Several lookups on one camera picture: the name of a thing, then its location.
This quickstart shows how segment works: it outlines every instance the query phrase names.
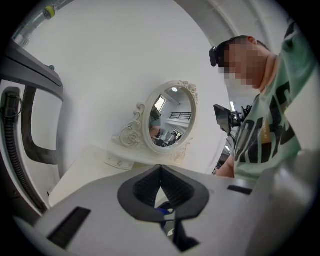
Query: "green t-shirt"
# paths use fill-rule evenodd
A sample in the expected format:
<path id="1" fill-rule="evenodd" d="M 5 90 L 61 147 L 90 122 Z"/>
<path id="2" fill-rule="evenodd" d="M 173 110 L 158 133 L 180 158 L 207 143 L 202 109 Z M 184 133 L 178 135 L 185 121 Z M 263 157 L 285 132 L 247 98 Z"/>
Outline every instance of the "green t-shirt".
<path id="1" fill-rule="evenodd" d="M 302 90 L 317 60 L 295 23 L 289 26 L 273 82 L 253 102 L 239 129 L 234 176 L 257 181 L 261 173 L 296 156 L 301 147 L 284 111 Z"/>

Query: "ornate mirror frame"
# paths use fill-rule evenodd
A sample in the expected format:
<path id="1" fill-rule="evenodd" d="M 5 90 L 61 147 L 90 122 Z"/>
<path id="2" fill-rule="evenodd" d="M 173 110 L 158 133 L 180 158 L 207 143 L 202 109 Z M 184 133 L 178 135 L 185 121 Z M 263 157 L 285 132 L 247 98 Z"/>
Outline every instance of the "ornate mirror frame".
<path id="1" fill-rule="evenodd" d="M 191 104 L 190 123 L 182 139 L 177 141 L 175 144 L 168 147 L 156 146 L 152 142 L 149 134 L 150 113 L 154 104 L 156 103 L 157 98 L 161 94 L 163 94 L 167 89 L 170 89 L 173 87 L 177 89 L 181 89 L 183 92 L 185 92 L 190 100 L 190 104 Z M 151 149 L 153 152 L 158 154 L 164 154 L 164 155 L 172 154 L 173 152 L 181 149 L 191 139 L 191 133 L 197 118 L 197 104 L 198 104 L 198 94 L 197 94 L 197 88 L 194 84 L 189 83 L 188 81 L 175 80 L 175 81 L 166 82 L 160 85 L 147 99 L 145 103 L 144 115 L 142 116 L 142 136 L 146 146 L 149 149 Z"/>
<path id="2" fill-rule="evenodd" d="M 186 133 L 182 139 L 169 147 L 156 146 L 150 138 L 149 118 L 157 98 L 167 89 L 177 88 L 183 90 L 191 104 L 191 119 Z M 113 136 L 108 146 L 106 163 L 122 168 L 124 160 L 148 164 L 177 164 L 181 163 L 186 155 L 187 145 L 192 140 L 192 131 L 197 120 L 198 93 L 197 87 L 188 81 L 174 80 L 160 85 L 147 99 L 146 103 L 139 102 L 133 112 L 134 118 L 127 122 L 118 136 Z M 131 169 L 131 162 L 124 169 Z"/>

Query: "black lettering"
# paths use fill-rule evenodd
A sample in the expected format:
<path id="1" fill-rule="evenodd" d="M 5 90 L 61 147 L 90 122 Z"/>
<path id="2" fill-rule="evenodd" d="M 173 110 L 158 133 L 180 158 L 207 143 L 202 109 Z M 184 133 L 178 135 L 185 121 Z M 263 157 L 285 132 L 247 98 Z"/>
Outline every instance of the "black lettering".
<path id="1" fill-rule="evenodd" d="M 290 141 L 294 136 L 295 132 L 292 129 L 291 125 L 289 124 L 289 129 L 286 130 L 286 125 L 284 125 L 283 130 L 282 130 L 282 135 L 281 135 L 281 140 L 280 140 L 280 145 L 283 145 Z"/>
<path id="2" fill-rule="evenodd" d="M 258 163 L 258 132 L 261 130 L 263 125 L 263 117 L 256 121 L 254 131 L 252 133 L 250 142 L 248 144 L 248 156 L 250 163 Z"/>
<path id="3" fill-rule="evenodd" d="M 240 163 L 245 163 L 246 162 L 246 150 L 243 151 L 243 153 L 240 155 Z"/>
<path id="4" fill-rule="evenodd" d="M 255 122 L 252 121 L 252 120 L 245 120 L 242 125 L 243 125 L 244 128 L 242 130 L 241 136 L 243 135 L 245 130 L 247 130 L 247 131 L 246 131 L 246 135 L 245 135 L 244 139 L 241 138 L 241 137 L 239 137 L 240 139 L 238 139 L 238 143 L 240 143 L 240 144 L 238 144 L 237 147 L 236 147 L 237 148 L 237 152 L 236 152 L 235 158 L 234 158 L 235 161 L 238 160 L 240 154 L 244 151 L 245 146 L 247 144 L 247 141 L 248 141 L 248 139 L 250 137 L 251 131 L 252 131 L 253 127 L 255 126 Z"/>
<path id="5" fill-rule="evenodd" d="M 272 116 L 272 124 L 269 125 L 270 132 L 275 134 L 275 148 L 273 150 L 272 158 L 278 153 L 278 146 L 281 138 L 281 132 L 283 127 L 280 125 L 281 123 L 281 113 L 276 102 L 274 96 L 272 96 L 271 104 L 270 104 L 270 113 Z"/>
<path id="6" fill-rule="evenodd" d="M 289 91 L 290 93 L 290 84 L 286 82 L 285 84 L 279 86 L 275 91 L 276 98 L 280 104 L 280 106 L 289 101 L 289 99 L 285 95 L 285 91 Z"/>
<path id="7" fill-rule="evenodd" d="M 261 164 L 269 161 L 271 156 L 272 143 L 261 144 Z"/>
<path id="8" fill-rule="evenodd" d="M 284 35 L 284 40 L 286 39 L 286 37 L 288 37 L 289 35 L 293 34 L 295 32 L 295 23 L 296 22 L 292 22 L 288 29 L 286 30 L 285 32 L 285 35 Z"/>

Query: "man's ear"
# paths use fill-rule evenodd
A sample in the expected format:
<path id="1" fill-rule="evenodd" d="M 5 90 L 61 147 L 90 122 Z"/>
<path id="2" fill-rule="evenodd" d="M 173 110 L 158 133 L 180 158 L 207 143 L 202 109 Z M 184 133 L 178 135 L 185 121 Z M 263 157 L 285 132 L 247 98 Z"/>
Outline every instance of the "man's ear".
<path id="1" fill-rule="evenodd" d="M 246 39 L 248 40 L 248 42 L 250 42 L 253 45 L 257 45 L 258 44 L 257 40 L 252 36 L 248 36 Z"/>

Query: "yellow fitting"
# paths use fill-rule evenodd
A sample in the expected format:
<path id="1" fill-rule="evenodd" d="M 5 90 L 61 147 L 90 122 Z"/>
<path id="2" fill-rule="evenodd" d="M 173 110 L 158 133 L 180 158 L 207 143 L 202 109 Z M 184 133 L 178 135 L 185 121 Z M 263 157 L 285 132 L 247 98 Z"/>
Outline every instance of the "yellow fitting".
<path id="1" fill-rule="evenodd" d="M 55 16 L 56 14 L 55 9 L 51 5 L 48 5 L 44 9 L 49 13 L 50 19 L 52 19 L 52 17 Z"/>

